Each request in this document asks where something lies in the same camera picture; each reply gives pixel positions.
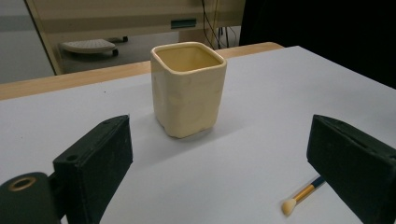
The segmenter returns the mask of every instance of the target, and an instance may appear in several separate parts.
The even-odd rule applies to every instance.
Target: cable
[[[222,35],[222,27],[218,28],[219,30],[219,39],[221,41],[221,35]]]
[[[216,41],[218,42],[219,49],[221,49],[220,41],[219,41],[218,37],[216,36],[215,30],[213,29],[212,25],[210,24],[209,18],[208,18],[207,15],[206,15],[206,11],[205,11],[205,0],[202,0],[202,8],[203,8],[203,10],[204,10],[204,33],[205,33],[206,40],[207,40],[207,42],[209,42],[210,47],[211,47],[212,49],[215,49],[215,48],[213,47],[213,45],[212,45],[212,42],[211,42],[211,41],[209,40],[209,38],[207,37],[207,33],[206,33],[206,30],[205,30],[205,21],[207,21],[207,23],[209,24],[210,30],[212,31],[213,36],[216,38]]]
[[[230,29],[232,32],[233,32],[233,37],[234,37],[234,40],[233,40],[233,45],[231,46],[231,47],[236,47],[236,39],[237,39],[237,36],[236,36],[236,32],[233,30],[233,28],[231,28],[230,26],[227,26],[227,27],[224,27],[225,28],[225,34],[226,34],[226,41],[227,41],[227,44],[224,44],[222,41],[221,41],[221,39],[219,40],[220,41],[220,44],[223,46],[223,47],[226,47],[226,48],[229,48],[230,47],[230,44],[229,44],[229,39],[228,39],[228,32],[227,32],[227,29]]]

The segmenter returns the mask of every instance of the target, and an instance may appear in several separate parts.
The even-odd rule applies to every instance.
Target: table surface
[[[306,159],[312,116],[396,147],[396,90],[300,47],[229,58],[217,123],[183,139],[155,119],[149,70],[121,68],[6,85],[56,88],[0,101],[0,182],[51,174],[53,159],[96,124],[129,114],[134,163],[101,223],[361,223],[328,184],[290,217],[280,210],[318,176]]]

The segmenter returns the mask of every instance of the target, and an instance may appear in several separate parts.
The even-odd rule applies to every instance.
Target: cup
[[[197,42],[151,50],[154,113],[165,132],[183,138],[213,127],[227,61]]]

